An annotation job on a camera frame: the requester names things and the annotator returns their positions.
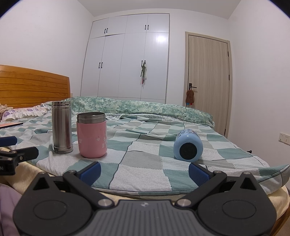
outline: wooden headboard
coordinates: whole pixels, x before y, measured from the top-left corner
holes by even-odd
[[[33,107],[70,97],[66,76],[0,65],[0,103],[13,108]]]

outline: checkered bedsheet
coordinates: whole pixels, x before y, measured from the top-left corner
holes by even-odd
[[[204,151],[198,163],[210,171],[221,170],[229,176],[249,171],[267,194],[281,188],[290,175],[289,165],[269,167],[209,126],[138,116],[108,120],[107,154],[87,159],[79,154],[76,115],[72,117],[74,150],[62,155],[53,152],[51,111],[42,117],[19,120],[23,126],[0,130],[0,137],[17,137],[17,145],[12,149],[36,146],[39,156],[30,163],[58,176],[99,161],[102,173],[92,187],[104,192],[148,197],[186,194],[196,189],[188,175],[190,163],[175,159],[173,154],[176,135],[185,128],[193,129],[201,138]]]

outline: brown bag hanging on door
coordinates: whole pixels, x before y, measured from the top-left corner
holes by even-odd
[[[191,89],[186,92],[186,103],[194,103],[194,91]]]

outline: light switch panel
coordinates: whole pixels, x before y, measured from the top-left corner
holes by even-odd
[[[285,134],[284,133],[280,133],[280,135],[279,135],[279,142],[284,143],[284,141],[285,141]]]
[[[280,133],[279,142],[290,145],[290,135],[285,133]]]

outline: metal lid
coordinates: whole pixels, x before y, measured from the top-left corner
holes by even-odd
[[[106,121],[103,112],[84,112],[77,115],[77,122],[82,124],[95,124]]]
[[[52,107],[70,107],[70,101],[54,101]]]

